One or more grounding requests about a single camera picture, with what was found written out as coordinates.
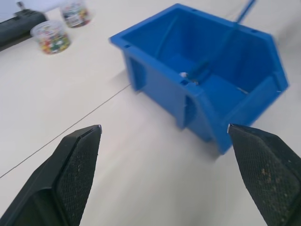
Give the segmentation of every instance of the blue plastic bin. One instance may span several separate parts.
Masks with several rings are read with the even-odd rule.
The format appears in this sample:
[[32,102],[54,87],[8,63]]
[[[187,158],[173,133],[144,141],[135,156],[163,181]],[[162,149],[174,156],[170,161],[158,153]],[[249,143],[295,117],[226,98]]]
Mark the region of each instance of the blue plastic bin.
[[180,76],[210,55],[234,23],[180,4],[111,37],[141,90],[224,154],[229,123],[250,125],[288,83],[271,35],[240,25],[209,76]]

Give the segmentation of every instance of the table surface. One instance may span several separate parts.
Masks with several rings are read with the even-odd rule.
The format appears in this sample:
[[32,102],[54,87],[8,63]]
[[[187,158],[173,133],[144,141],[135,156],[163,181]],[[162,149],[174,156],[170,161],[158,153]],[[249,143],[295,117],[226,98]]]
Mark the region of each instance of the table surface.
[[[180,3],[234,20],[244,0]],[[60,140],[101,124],[94,183],[81,225],[264,226],[241,179],[233,149],[216,154],[129,86],[108,38],[171,6],[161,1],[88,1],[93,20],[68,29],[72,44],[47,56],[33,39],[0,52],[0,215]],[[259,1],[244,24],[272,33],[290,81],[254,124],[298,155],[301,126],[301,3]],[[61,20],[59,11],[49,19]]]

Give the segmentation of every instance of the blue handle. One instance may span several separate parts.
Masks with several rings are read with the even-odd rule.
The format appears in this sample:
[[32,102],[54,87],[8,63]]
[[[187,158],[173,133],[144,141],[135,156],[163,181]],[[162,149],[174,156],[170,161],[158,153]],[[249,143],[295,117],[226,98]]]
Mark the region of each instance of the blue handle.
[[[221,44],[219,45],[219,48],[217,48],[216,51],[211,55],[211,57],[205,60],[201,60],[200,63],[197,64],[197,66],[191,70],[190,73],[188,73],[187,78],[188,79],[194,79],[198,74],[202,73],[205,69],[211,69],[212,68],[212,62],[214,62],[224,51],[225,47],[228,45],[230,40],[232,39],[232,36],[235,34],[235,31],[238,29],[240,22],[245,18],[249,10],[252,8],[256,0],[250,0],[247,6],[244,8],[244,10],[241,12],[240,16],[238,17],[237,21],[234,23],[233,28],[226,34],[225,38],[222,40]],[[203,78],[199,79],[199,83],[201,83],[207,76],[203,76]]]

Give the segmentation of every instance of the white table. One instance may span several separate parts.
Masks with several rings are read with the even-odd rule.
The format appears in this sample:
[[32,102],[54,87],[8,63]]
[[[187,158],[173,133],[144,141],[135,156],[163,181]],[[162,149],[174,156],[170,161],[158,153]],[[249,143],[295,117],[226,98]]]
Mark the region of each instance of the white table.
[[[72,45],[66,51],[46,56],[33,40],[27,40],[0,52],[0,174],[58,136],[0,179],[0,191],[6,194],[1,197],[0,214],[65,135],[102,124],[82,225],[264,226],[233,150],[216,158],[214,145],[188,130],[179,131],[156,103],[143,93],[135,94],[127,87],[121,54],[108,43],[108,37],[173,2],[88,3],[93,21],[68,29]],[[182,3],[234,19],[245,1]],[[300,7],[297,0],[262,0],[245,21],[276,35],[291,83],[253,126],[278,134],[299,155],[301,43],[297,35],[301,29],[296,28],[301,24]],[[48,16],[60,18],[57,10]]]

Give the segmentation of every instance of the black object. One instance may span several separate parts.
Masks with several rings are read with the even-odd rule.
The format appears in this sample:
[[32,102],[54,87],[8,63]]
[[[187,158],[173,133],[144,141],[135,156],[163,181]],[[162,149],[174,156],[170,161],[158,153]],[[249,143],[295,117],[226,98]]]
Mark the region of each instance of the black object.
[[268,226],[301,226],[301,159],[278,136],[230,125],[245,186]]
[[30,38],[30,30],[47,21],[43,13],[25,9],[22,2],[17,3],[21,11],[15,17],[0,23],[0,51]]
[[30,176],[0,226],[78,226],[93,182],[101,126],[65,136]]

